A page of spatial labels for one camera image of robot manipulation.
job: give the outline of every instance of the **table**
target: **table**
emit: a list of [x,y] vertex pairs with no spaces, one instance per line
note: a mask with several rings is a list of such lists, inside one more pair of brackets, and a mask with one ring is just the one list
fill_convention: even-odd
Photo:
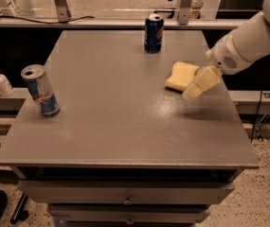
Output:
[[44,118],[27,99],[0,148],[0,166],[67,226],[201,222],[259,167],[223,83],[191,102],[164,86],[175,62],[208,64],[202,32],[166,30],[157,54],[143,40],[64,31],[45,65],[60,113]]

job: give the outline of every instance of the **floor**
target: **floor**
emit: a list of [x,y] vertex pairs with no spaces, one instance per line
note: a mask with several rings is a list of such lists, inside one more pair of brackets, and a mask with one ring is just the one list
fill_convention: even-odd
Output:
[[[13,118],[0,119],[0,143],[5,140],[5,134],[12,122]],[[243,126],[250,137],[251,122],[243,119]],[[252,140],[261,167],[244,171],[234,182],[235,190],[221,204],[212,205],[211,215],[202,224],[196,224],[196,227],[270,227],[270,118],[263,125],[262,136],[262,142],[256,137]],[[10,218],[21,192],[16,183],[1,179],[0,189],[6,191],[9,197],[8,208],[0,220],[0,227],[54,226],[51,216],[46,212],[46,205],[32,200],[28,200],[25,206],[25,210],[29,212],[28,219],[11,225]]]

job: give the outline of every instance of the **soda can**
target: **soda can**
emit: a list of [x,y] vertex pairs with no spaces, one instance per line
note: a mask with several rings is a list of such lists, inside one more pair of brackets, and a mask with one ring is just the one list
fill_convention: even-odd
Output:
[[149,53],[157,53],[161,49],[164,30],[163,18],[152,13],[145,21],[145,42],[144,48]]
[[29,65],[22,70],[21,76],[33,100],[40,105],[42,115],[52,117],[58,114],[60,106],[44,67],[40,64]]

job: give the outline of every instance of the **can top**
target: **can top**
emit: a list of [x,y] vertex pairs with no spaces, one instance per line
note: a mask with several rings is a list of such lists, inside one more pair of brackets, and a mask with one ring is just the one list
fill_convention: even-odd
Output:
[[44,72],[45,69],[41,64],[31,64],[22,70],[21,76],[23,79],[36,79]]
[[162,17],[157,13],[152,13],[150,16],[148,16],[148,19],[151,21],[160,21]]

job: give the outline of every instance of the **drawer knob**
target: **drawer knob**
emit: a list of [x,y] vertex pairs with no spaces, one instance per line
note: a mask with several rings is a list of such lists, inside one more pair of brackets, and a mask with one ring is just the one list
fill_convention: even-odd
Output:
[[133,202],[131,201],[131,199],[130,199],[130,197],[128,195],[126,196],[126,200],[123,201],[123,203],[125,205],[132,205],[133,204]]
[[133,225],[133,224],[135,224],[135,223],[132,221],[131,218],[128,218],[128,220],[126,221],[126,224],[127,224],[127,225]]

